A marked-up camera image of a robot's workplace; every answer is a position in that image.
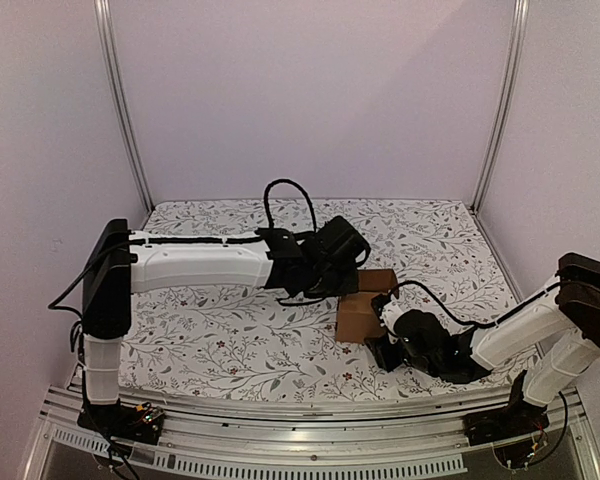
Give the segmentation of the brown cardboard box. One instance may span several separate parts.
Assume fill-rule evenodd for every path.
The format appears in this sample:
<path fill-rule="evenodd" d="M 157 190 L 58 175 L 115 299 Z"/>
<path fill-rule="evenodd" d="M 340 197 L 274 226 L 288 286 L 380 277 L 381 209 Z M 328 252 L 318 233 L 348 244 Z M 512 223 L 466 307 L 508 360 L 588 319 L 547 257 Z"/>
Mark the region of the brown cardboard box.
<path fill-rule="evenodd" d="M 371 269 L 358 272 L 358 291 L 339 299 L 335 340 L 339 343 L 364 344 L 366 339 L 386 333 L 371 306 L 373 298 L 387 294 L 398 283 L 392 269 Z"/>

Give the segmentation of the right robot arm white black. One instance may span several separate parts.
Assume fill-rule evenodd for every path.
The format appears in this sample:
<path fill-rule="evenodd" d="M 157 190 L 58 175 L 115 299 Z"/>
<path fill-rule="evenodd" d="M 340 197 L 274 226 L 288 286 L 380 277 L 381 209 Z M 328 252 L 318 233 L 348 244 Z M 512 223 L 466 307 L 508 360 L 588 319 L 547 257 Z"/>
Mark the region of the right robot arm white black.
<path fill-rule="evenodd" d="M 504 361 L 553 335 L 559 340 L 512 389 L 513 400 L 497 415 L 497 427 L 517 436 L 573 380 L 600 359 L 600 262 L 576 253 L 558 261 L 543 287 L 489 323 L 462 320 L 452 334 L 431 312 L 404 311 L 395 288 L 373 295 L 370 306 L 384 337 L 368 343 L 386 371 L 404 364 L 452 384 L 469 384 Z"/>

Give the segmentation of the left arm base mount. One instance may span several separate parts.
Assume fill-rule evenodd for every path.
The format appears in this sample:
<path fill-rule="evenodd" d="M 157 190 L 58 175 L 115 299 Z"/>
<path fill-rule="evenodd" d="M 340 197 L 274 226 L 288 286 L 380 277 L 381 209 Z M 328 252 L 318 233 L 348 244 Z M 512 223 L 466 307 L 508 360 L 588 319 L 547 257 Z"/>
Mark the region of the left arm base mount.
<path fill-rule="evenodd" d="M 157 445 L 165 418 L 165 411 L 150 402 L 126 406 L 120 402 L 93 405 L 85 401 L 77 424 L 83 429 L 99 433 L 105 439 L 119 438 Z"/>

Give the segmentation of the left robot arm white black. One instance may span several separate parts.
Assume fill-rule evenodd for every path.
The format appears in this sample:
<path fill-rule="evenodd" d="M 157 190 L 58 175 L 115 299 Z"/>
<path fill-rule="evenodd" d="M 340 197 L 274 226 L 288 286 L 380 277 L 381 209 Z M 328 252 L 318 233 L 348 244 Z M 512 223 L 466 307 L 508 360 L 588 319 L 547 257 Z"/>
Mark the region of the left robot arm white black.
<path fill-rule="evenodd" d="M 76 310 L 84 359 L 83 398 L 91 419 L 108 434 L 128 426 L 120 404 L 121 344 L 132 324 L 131 297 L 174 287 L 239 285 L 282 290 L 288 298 L 320 301 L 358 290 L 358 271 L 371 246 L 346 219 L 293 233 L 272 220 L 239 236 L 157 236 L 132 231 L 124 219 L 108 222 L 82 271 L 52 300 L 82 289 Z"/>

